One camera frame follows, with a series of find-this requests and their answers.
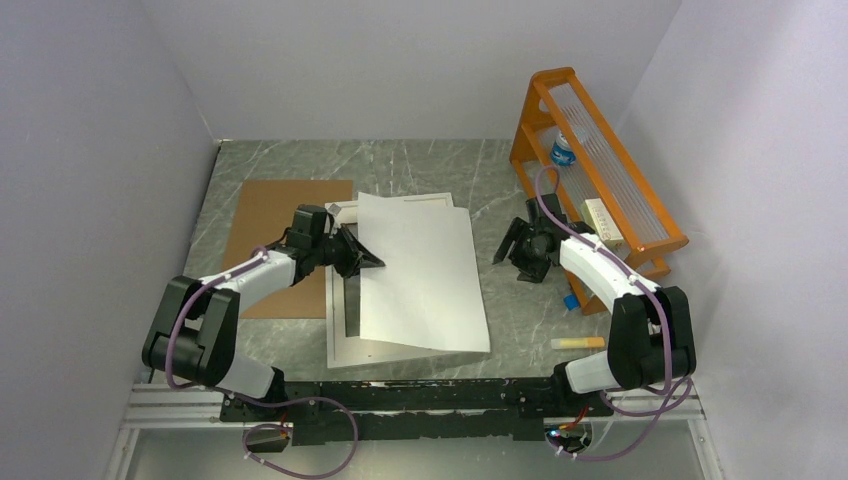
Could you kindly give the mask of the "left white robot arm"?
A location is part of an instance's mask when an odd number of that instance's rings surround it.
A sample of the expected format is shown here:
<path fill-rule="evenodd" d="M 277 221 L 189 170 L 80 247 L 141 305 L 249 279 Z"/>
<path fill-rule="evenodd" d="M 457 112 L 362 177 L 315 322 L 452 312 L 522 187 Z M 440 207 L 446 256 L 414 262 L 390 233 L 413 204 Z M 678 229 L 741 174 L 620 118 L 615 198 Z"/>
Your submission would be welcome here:
<path fill-rule="evenodd" d="M 286 406 L 285 377 L 237 352 L 241 314 L 315 270 L 331 267 L 350 278 L 383 264 L 345 226 L 330 231 L 289 227 L 235 267 L 202 278 L 171 279 L 142 347 L 142 362 L 163 372 L 173 389 L 203 386 L 246 396 L 258 418 L 275 419 Z"/>

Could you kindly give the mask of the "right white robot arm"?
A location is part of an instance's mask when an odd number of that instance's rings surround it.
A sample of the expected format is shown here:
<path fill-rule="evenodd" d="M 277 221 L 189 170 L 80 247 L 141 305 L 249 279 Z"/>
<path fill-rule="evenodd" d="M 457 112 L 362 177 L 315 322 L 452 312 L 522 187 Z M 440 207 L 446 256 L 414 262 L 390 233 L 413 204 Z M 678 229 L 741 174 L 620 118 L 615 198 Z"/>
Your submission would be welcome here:
<path fill-rule="evenodd" d="M 581 222 L 565 226 L 514 218 L 493 261 L 509 260 L 519 280 L 539 283 L 558 265 L 576 275 L 611 315 L 607 347 L 555 369 L 549 392 L 553 408 L 572 415 L 589 393 L 646 389 L 670 392 L 675 379 L 695 368 L 688 299 L 677 287 L 663 288 L 613 254 Z"/>

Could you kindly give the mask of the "brown backing board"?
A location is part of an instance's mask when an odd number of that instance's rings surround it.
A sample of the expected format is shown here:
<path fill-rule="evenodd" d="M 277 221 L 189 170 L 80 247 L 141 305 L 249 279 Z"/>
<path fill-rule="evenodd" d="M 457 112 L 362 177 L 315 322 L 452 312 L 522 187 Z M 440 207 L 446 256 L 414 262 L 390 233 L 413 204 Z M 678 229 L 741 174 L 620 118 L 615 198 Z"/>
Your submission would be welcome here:
<path fill-rule="evenodd" d="M 268 245 L 291 225 L 301 204 L 319 205 L 353 198 L 351 180 L 248 180 L 238 203 L 221 264 L 234 267 L 252 249 Z M 299 284 L 278 291 L 241 314 L 246 319 L 324 319 L 325 270 L 320 267 Z"/>

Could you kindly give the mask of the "silver picture frame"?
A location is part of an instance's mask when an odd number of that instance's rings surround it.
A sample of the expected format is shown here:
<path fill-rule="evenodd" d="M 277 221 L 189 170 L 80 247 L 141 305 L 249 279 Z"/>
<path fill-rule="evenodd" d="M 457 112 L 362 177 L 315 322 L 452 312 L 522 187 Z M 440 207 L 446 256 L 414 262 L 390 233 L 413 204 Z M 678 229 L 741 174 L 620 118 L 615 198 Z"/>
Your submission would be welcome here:
<path fill-rule="evenodd" d="M 395 197 L 405 202 L 452 207 L 451 193 L 433 193 Z M 334 216 L 334 229 L 345 225 L 355 230 L 355 200 L 324 205 Z M 411 361 L 446 356 L 456 352 L 433 350 L 391 342 L 368 340 L 348 334 L 348 320 L 359 320 L 359 277 L 344 279 L 333 267 L 325 267 L 327 367 L 329 369 L 359 367 L 390 362 Z"/>

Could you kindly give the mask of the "white photo sheet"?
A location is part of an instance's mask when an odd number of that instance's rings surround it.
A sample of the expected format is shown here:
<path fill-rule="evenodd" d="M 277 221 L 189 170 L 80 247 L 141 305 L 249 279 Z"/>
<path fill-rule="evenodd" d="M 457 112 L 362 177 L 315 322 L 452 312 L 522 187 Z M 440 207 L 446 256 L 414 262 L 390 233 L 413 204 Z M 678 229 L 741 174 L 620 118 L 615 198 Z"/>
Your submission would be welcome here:
<path fill-rule="evenodd" d="M 359 241 L 383 262 L 360 273 L 361 337 L 490 352 L 467 209 L 362 193 L 357 227 Z"/>

